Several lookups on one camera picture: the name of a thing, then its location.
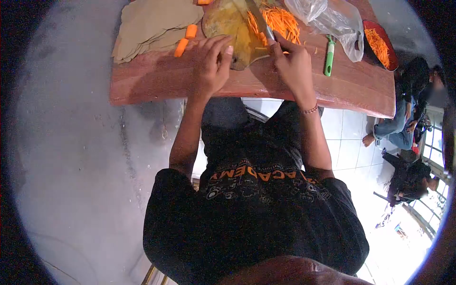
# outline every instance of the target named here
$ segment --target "bag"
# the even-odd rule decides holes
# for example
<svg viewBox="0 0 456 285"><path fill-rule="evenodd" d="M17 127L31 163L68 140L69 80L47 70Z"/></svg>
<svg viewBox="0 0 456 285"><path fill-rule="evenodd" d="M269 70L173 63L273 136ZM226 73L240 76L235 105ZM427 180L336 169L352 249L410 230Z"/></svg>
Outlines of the bag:
<svg viewBox="0 0 456 285"><path fill-rule="evenodd" d="M285 0L288 9L314 31L335 36L352 62L359 62L364 55L364 29L358 8L345 0ZM308 16L317 17L308 21Z"/></svg>
<svg viewBox="0 0 456 285"><path fill-rule="evenodd" d="M307 26L328 7L328 0L285 0L288 10Z"/></svg>

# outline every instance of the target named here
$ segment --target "carrot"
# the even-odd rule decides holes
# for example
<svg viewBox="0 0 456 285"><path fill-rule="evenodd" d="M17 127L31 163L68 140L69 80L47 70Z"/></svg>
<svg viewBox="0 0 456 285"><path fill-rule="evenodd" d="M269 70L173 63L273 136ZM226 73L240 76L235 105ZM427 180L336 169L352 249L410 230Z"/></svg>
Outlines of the carrot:
<svg viewBox="0 0 456 285"><path fill-rule="evenodd" d="M187 29L185 31L185 38L188 40L193 39L197 35L197 30L198 30L197 25L194 25L194 24L188 25Z"/></svg>
<svg viewBox="0 0 456 285"><path fill-rule="evenodd" d="M187 44L188 39L182 38L174 51L174 57L181 57Z"/></svg>
<svg viewBox="0 0 456 285"><path fill-rule="evenodd" d="M388 69L390 62L389 62L389 54L388 54L388 46L386 45L385 41L380 37L380 35L375 31L375 29L366 29L364 30L364 34L366 35L366 39L369 42L373 52L378 57L380 62Z"/></svg>
<svg viewBox="0 0 456 285"><path fill-rule="evenodd" d="M198 0L198 5L209 5L212 3L212 0Z"/></svg>
<svg viewBox="0 0 456 285"><path fill-rule="evenodd" d="M263 9L262 14L268 26L272 30L278 31L285 39L290 40L292 43L301 44L301 41L299 40L300 30L298 28L298 22L293 14L284 9L272 7L264 2L262 2L262 4L266 6L266 8ZM250 31L262 41L264 46L267 46L267 39L262 32L259 32L255 17L250 11L248 11L247 14L249 16L247 22Z"/></svg>

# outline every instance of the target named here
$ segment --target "red wooden table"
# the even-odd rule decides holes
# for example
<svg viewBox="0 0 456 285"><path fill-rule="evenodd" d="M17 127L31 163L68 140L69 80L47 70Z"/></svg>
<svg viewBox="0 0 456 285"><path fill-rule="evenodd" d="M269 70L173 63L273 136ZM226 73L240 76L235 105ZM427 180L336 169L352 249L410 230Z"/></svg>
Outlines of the red wooden table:
<svg viewBox="0 0 456 285"><path fill-rule="evenodd" d="M368 0L347 0L356 6L363 20L377 21ZM312 55L313 83L320 106L350 109L382 118L395 113L394 75L372 64L364 56L351 62L340 44L336 44L331 76L323 74L328 39L310 34L304 24L301 42ZM195 40L204 37L199 29ZM131 62L113 64L109 100L112 105L187 97L192 83L194 49L179 58L174 51L149 52ZM274 71L272 58L259 59L242 71L230 70L230 78L215 96L261 97L293 100L288 88Z"/></svg>

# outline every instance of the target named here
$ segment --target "wooden cutting board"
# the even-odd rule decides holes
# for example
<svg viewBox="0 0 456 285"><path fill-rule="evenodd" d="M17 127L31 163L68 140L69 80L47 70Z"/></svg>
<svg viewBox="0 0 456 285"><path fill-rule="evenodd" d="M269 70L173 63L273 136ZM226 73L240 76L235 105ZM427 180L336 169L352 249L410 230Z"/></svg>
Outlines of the wooden cutting board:
<svg viewBox="0 0 456 285"><path fill-rule="evenodd" d="M255 2L261 7L260 0ZM275 0L266 2L282 6ZM214 0L202 18L202 31L206 37L222 34L233 36L230 45L234 46L231 62L234 70L244 70L255 60L269 56L263 43L249 30L247 11L245 0Z"/></svg>

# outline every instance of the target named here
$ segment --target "bowl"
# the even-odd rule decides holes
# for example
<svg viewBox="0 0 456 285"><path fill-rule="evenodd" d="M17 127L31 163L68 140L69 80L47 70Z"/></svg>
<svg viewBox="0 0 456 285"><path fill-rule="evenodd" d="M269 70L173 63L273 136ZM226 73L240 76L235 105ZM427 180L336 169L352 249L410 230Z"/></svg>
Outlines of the bowl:
<svg viewBox="0 0 456 285"><path fill-rule="evenodd" d="M363 20L363 28L364 28L364 30L374 29L377 32L377 34L380 36L380 38L382 38L382 40L385 42L386 46L388 47L389 68L386 68L381 63L381 61L378 59L377 55L373 52L366 36L364 36L364 53L368 57L375 59L376 63L383 66L386 70L395 71L399 66L399 60L396 56L396 53L394 52L393 45L391 44L391 41L389 40L388 35L386 34L383 27L380 26L376 22L369 21L369 20Z"/></svg>

